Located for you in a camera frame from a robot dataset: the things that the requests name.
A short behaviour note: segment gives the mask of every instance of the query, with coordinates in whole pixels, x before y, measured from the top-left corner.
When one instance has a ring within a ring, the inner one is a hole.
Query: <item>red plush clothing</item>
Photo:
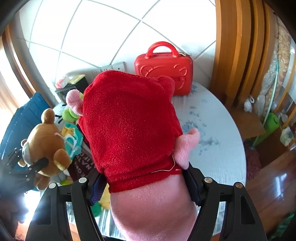
[[[97,170],[107,177],[109,192],[181,173],[171,155],[175,138],[182,135],[170,102],[172,83],[166,76],[105,71],[85,90],[78,123]]]

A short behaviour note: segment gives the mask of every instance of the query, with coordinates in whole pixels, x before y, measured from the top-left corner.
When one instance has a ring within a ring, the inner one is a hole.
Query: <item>electrical outlet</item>
[[[97,68],[97,69],[93,70],[92,73],[93,73],[93,76],[95,78],[98,74],[102,73],[102,69]]]
[[[126,68],[124,67],[123,62],[112,64],[112,67],[113,67],[114,70],[126,72]]]
[[[106,70],[113,70],[112,65],[103,66],[103,67],[101,67],[101,69],[102,69],[102,72],[106,71]]]

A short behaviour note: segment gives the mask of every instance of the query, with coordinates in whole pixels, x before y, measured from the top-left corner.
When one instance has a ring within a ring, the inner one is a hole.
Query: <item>white tabletop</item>
[[[221,102],[198,83],[192,84],[188,96],[174,96],[172,103],[182,130],[197,128],[201,140],[189,161],[204,176],[233,185],[246,183],[246,157],[239,131]],[[220,203],[214,235],[220,233],[225,203]]]

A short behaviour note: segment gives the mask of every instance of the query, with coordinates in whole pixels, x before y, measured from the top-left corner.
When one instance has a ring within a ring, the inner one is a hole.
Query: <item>plush hand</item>
[[[189,153],[200,141],[200,133],[196,128],[191,129],[188,134],[176,138],[173,157],[176,163],[183,169],[189,166]]]

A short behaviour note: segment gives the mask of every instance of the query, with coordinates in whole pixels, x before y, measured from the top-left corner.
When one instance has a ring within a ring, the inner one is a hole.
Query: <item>red suitcase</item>
[[[170,53],[153,53],[160,46],[168,47]],[[193,61],[188,54],[179,53],[167,42],[157,42],[150,46],[147,53],[135,60],[137,75],[146,77],[169,76],[175,81],[174,95],[188,95],[191,91]]]

